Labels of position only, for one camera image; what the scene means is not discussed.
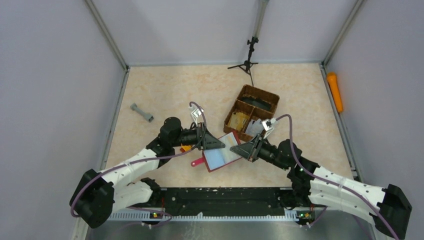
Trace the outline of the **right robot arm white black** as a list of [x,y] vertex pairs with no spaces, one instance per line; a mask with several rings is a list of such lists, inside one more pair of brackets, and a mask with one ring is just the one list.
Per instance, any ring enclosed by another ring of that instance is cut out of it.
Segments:
[[250,162],[263,160],[287,170],[297,205],[334,208],[373,224],[388,237],[406,238],[412,205],[400,187],[374,186],[338,175],[302,157],[290,139],[276,146],[258,135],[230,150]]

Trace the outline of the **gold credit card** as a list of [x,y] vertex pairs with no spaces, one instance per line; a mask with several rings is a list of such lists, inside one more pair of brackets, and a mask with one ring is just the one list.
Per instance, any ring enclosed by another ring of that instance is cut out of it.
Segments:
[[225,164],[229,164],[240,158],[239,155],[230,150],[231,147],[237,146],[239,144],[233,132],[220,137],[219,140],[225,144],[225,148],[220,150]]

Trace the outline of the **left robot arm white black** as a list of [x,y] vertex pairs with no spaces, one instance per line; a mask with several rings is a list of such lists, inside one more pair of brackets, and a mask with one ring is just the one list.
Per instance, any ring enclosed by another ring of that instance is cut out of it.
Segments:
[[183,128],[177,117],[167,118],[159,133],[145,148],[114,167],[87,170],[81,177],[70,201],[70,213],[82,218],[92,229],[101,226],[116,211],[139,203],[154,207],[160,193],[153,180],[134,180],[156,170],[172,158],[181,157],[175,148],[191,146],[199,150],[223,149],[226,145],[213,136],[204,122]]

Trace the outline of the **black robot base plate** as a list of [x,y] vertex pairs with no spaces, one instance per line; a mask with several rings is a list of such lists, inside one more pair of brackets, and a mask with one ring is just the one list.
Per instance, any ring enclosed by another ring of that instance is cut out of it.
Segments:
[[282,216],[294,208],[309,208],[306,196],[287,187],[169,187],[154,190],[140,208],[157,208],[172,216]]

